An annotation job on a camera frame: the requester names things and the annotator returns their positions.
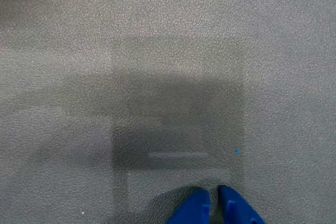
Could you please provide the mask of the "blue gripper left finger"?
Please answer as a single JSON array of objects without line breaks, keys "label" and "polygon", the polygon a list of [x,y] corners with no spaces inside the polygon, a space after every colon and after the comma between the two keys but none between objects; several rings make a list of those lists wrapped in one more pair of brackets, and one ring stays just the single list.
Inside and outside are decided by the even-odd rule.
[{"label": "blue gripper left finger", "polygon": [[166,224],[208,224],[210,207],[209,192],[196,190],[177,207]]}]

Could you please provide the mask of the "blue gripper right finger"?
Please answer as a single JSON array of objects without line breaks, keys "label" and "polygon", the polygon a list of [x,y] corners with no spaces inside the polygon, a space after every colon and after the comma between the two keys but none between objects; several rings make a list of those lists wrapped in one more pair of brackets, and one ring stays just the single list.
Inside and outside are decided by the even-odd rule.
[{"label": "blue gripper right finger", "polygon": [[218,205],[225,224],[265,224],[254,208],[233,188],[219,185]]}]

